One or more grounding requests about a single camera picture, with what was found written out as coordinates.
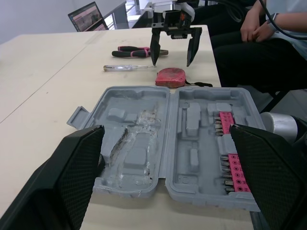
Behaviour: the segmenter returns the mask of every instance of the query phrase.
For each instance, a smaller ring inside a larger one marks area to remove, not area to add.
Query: black strap
[[[200,87],[205,87],[205,86],[207,86],[207,87],[213,87],[212,84],[203,83],[203,82],[189,83],[189,82],[187,82],[187,80],[186,80],[186,84],[187,84],[187,85],[197,85],[197,86],[200,86]]]

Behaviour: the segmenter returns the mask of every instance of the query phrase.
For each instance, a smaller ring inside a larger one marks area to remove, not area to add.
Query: silver canister
[[[295,142],[297,124],[292,116],[268,112],[260,115],[267,131],[282,136],[289,144]]]

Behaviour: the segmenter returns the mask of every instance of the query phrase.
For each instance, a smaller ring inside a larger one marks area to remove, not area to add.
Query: tool case latch
[[[69,118],[67,124],[76,129],[81,129],[83,123],[87,120],[86,118],[89,114],[90,113],[86,109],[84,109],[83,106],[79,106]]]

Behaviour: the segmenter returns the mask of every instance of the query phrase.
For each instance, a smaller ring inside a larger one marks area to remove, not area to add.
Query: beige table surface
[[[157,71],[179,67],[190,82],[220,87],[207,27],[186,67],[188,40],[161,34],[169,56],[156,69],[105,73],[104,65],[151,65],[151,59],[111,56],[117,46],[149,46],[151,29],[22,35],[0,46],[0,216],[33,171],[75,129],[66,124],[77,106],[91,111],[107,87],[154,85]],[[82,229],[252,230],[249,212],[195,207],[172,200],[161,181],[150,199],[93,194]]]

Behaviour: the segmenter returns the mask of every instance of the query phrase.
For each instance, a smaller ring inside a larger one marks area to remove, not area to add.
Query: gray tool case
[[[236,153],[230,134],[217,136],[214,117],[231,112],[236,124],[264,129],[249,94],[241,88],[108,88],[90,113],[82,106],[68,125],[104,125],[106,161],[93,191],[150,197],[159,178],[170,196],[194,205],[259,211],[251,193],[227,193],[221,155]]]

